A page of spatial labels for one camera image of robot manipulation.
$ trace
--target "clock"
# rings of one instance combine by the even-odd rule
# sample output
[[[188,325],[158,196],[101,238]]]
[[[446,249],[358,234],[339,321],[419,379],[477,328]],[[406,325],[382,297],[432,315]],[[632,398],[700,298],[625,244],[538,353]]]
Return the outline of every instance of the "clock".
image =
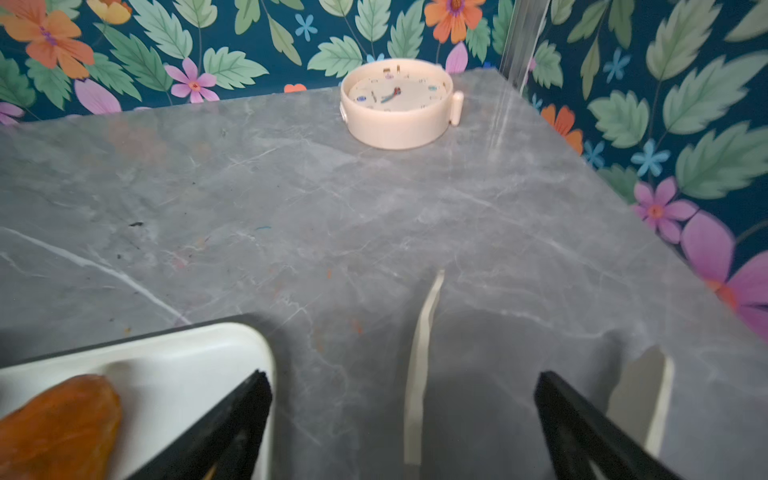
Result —
[[[386,150],[421,147],[458,125],[464,94],[440,65],[408,58],[352,70],[341,84],[341,116],[364,144]]]

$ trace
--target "floral wallpaper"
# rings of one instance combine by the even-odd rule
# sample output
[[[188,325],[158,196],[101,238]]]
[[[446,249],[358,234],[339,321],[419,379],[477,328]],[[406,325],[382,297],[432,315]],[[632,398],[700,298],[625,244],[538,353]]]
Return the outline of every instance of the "floral wallpaper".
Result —
[[[0,0],[0,123],[338,85],[384,58],[492,67],[512,0]]]
[[[552,0],[524,89],[765,340],[767,34],[768,0]]]

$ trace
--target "blue flower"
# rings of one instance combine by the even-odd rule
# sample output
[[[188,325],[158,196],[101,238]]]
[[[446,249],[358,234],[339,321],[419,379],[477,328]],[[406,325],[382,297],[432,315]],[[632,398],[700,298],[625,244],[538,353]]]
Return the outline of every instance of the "blue flower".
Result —
[[[616,47],[616,51],[614,52],[614,60],[606,61],[605,65],[603,66],[603,72],[608,72],[608,79],[605,81],[605,83],[611,83],[611,80],[614,79],[614,75],[616,75],[617,80],[624,78],[624,67],[627,66],[631,59],[632,55],[626,55],[622,57],[621,48]]]
[[[669,150],[662,150],[656,152],[656,141],[651,138],[643,146],[643,153],[637,152],[632,155],[630,161],[635,165],[640,165],[637,170],[637,176],[642,177],[650,169],[650,172],[654,177],[661,175],[661,165],[667,161],[670,157]]]
[[[584,155],[581,155],[581,158],[584,158],[584,161],[590,164],[592,167],[602,168],[605,166],[605,159],[600,154],[603,153],[604,149],[604,141],[601,141],[593,148],[592,142],[587,140],[584,142]]]
[[[544,99],[538,98],[536,94],[533,94],[533,97],[531,97],[531,105],[533,105],[533,108],[535,108],[538,113],[541,113],[542,103],[544,103]]]
[[[304,34],[304,40],[309,41],[310,40],[310,33],[317,33],[317,28],[314,28],[312,25],[312,20],[315,18],[312,15],[306,16],[306,21],[304,21],[303,18],[301,18],[301,15],[298,13],[296,14],[296,21],[299,22],[300,27],[296,29],[296,36],[300,37],[301,34]]]

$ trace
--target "marble surface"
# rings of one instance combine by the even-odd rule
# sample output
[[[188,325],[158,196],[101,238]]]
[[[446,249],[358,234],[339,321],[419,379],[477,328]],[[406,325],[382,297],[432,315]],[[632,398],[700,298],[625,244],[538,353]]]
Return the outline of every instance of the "marble surface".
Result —
[[[554,478],[553,369],[601,408],[674,358],[661,458],[764,478],[768,349],[494,71],[414,151],[338,91],[0,129],[0,362],[240,315],[279,364],[274,478],[401,478],[413,329],[438,268],[423,478]]]

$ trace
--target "white plate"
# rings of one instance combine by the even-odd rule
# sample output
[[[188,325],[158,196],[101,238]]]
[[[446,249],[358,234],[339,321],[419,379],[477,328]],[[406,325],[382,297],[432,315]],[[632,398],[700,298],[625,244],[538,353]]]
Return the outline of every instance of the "white plate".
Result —
[[[84,373],[109,378],[123,422],[108,478],[127,478],[172,443],[255,369],[272,387],[253,480],[267,480],[276,371],[263,336],[241,323],[214,323],[0,369],[0,418],[47,388]]]

